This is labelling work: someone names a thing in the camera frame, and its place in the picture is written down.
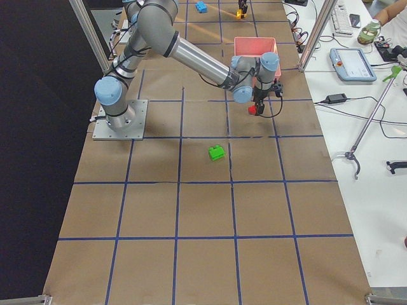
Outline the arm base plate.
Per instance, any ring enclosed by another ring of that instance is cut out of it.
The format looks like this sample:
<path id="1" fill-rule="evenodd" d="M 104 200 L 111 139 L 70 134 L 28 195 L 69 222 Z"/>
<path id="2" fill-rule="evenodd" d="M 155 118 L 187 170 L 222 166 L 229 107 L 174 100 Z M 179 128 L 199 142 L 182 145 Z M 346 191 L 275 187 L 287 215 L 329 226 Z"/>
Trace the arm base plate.
<path id="1" fill-rule="evenodd" d="M 94 140 L 143 140 L 148 100 L 127 100 L 127 111 L 118 117 L 106 115 L 102 106 L 95 122 Z"/>

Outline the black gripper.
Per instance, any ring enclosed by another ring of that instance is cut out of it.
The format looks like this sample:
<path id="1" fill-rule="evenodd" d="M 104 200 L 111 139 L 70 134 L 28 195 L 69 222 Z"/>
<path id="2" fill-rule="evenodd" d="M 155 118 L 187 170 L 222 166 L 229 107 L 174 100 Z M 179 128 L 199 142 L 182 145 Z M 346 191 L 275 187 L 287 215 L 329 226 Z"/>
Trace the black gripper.
<path id="1" fill-rule="evenodd" d="M 254 106 L 256 107 L 256 110 L 258 110 L 258 114 L 263 114 L 264 112 L 264 99 L 269 96 L 269 90 L 262 90 L 259 88 L 255 88 L 253 91 L 254 94 Z"/>

